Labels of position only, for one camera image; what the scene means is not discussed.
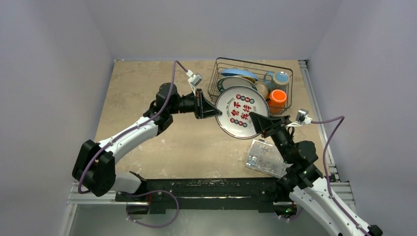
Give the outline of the orange cup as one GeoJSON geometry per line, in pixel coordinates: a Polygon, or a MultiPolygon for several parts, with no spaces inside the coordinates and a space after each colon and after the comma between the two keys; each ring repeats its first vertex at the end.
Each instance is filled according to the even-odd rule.
{"type": "Polygon", "coordinates": [[[272,90],[267,101],[270,113],[274,115],[281,113],[285,108],[287,100],[288,97],[285,91],[280,89],[272,90]]]}

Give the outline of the white plate red characters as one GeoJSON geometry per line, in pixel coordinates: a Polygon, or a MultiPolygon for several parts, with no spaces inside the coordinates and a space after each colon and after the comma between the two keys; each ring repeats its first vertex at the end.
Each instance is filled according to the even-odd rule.
{"type": "Polygon", "coordinates": [[[250,113],[267,117],[269,107],[262,95],[253,88],[233,86],[220,93],[215,107],[221,111],[216,117],[219,127],[237,139],[252,139],[258,135],[250,113]]]}

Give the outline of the beige floral bowl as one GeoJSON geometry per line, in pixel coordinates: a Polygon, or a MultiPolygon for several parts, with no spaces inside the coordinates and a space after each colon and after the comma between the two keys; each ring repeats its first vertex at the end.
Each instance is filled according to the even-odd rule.
{"type": "Polygon", "coordinates": [[[265,84],[264,82],[261,82],[261,81],[256,81],[255,82],[255,87],[256,87],[257,91],[259,92],[259,94],[261,94],[264,99],[268,99],[269,90],[268,90],[267,84],[265,84]]]}

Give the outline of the white plate dark-green rim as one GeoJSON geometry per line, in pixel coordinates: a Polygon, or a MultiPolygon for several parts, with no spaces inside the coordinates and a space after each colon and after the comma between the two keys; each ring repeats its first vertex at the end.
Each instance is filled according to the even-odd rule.
{"type": "Polygon", "coordinates": [[[216,86],[220,92],[235,86],[244,86],[257,90],[254,83],[238,76],[223,77],[217,82],[216,86]]]}

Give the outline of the blue butterfly mug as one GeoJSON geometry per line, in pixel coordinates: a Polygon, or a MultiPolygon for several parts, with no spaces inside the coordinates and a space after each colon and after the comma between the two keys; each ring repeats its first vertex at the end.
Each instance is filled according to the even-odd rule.
{"type": "Polygon", "coordinates": [[[269,91],[273,91],[275,89],[286,91],[290,80],[288,74],[283,71],[268,71],[263,77],[263,82],[267,85],[269,91]]]}

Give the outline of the light blue plate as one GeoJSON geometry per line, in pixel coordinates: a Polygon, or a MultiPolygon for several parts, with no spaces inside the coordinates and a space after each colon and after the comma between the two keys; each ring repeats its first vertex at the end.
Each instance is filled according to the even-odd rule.
{"type": "Polygon", "coordinates": [[[241,70],[237,68],[227,68],[220,72],[221,75],[227,77],[227,76],[250,76],[252,78],[255,78],[258,81],[258,76],[252,72],[249,72],[247,70],[241,70]]]}

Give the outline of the yellow green-rimmed plate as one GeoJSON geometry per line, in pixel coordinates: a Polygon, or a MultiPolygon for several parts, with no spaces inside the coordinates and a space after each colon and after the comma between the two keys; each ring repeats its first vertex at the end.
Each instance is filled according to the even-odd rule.
{"type": "Polygon", "coordinates": [[[244,79],[247,79],[248,81],[250,81],[252,83],[256,83],[256,81],[257,81],[255,78],[252,78],[250,76],[241,76],[241,77],[244,78],[244,79]]]}

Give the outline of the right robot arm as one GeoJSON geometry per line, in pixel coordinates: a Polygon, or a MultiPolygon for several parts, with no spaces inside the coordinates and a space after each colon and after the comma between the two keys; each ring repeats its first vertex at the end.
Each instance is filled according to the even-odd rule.
{"type": "Polygon", "coordinates": [[[289,116],[269,118],[250,112],[255,131],[271,137],[285,163],[286,174],[276,182],[277,196],[293,200],[307,211],[331,236],[381,236],[377,225],[368,224],[353,212],[330,185],[328,171],[321,172],[312,141],[294,142],[290,128],[315,123],[308,111],[301,109],[296,120],[289,116]]]}

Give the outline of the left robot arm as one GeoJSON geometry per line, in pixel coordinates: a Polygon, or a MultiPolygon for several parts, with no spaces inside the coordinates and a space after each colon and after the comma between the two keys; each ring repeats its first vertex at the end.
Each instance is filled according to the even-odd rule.
{"type": "Polygon", "coordinates": [[[143,142],[157,137],[172,123],[174,114],[194,113],[204,119],[221,115],[201,89],[187,95],[179,95],[173,83],[159,87],[156,99],[136,122],[107,139],[85,141],[79,151],[72,176],[79,182],[80,194],[92,193],[97,197],[109,191],[125,192],[134,201],[145,198],[142,185],[145,179],[134,172],[117,173],[116,164],[143,142]]]}

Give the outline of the clear plastic screw box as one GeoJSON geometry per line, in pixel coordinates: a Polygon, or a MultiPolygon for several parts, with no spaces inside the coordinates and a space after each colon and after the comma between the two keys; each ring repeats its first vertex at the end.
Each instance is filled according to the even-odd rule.
{"type": "Polygon", "coordinates": [[[245,166],[259,173],[281,178],[286,174],[286,169],[290,167],[290,164],[284,162],[276,146],[263,140],[253,140],[245,166]]]}

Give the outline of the black base frame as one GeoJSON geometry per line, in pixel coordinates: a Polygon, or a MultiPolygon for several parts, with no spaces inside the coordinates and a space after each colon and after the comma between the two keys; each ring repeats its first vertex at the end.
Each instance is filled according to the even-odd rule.
{"type": "Polygon", "coordinates": [[[295,215],[295,202],[276,182],[274,177],[148,179],[134,194],[118,192],[116,201],[143,203],[151,214],[179,207],[295,215]]]}

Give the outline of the aluminium rail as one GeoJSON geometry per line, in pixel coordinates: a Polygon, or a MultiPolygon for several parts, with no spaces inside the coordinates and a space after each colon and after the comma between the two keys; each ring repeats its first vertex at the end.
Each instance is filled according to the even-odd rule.
{"type": "MultiPolygon", "coordinates": [[[[312,81],[307,68],[307,60],[297,60],[297,66],[294,72],[293,81],[293,98],[292,105],[294,109],[306,109],[314,120],[321,121],[322,116],[312,87],[312,81]]],[[[348,181],[341,181],[337,165],[334,161],[330,147],[325,148],[331,131],[327,131],[324,124],[312,124],[301,128],[302,133],[307,138],[317,141],[318,144],[318,167],[332,178],[332,187],[336,190],[338,196],[351,208],[355,209],[355,200],[348,181]]]]}

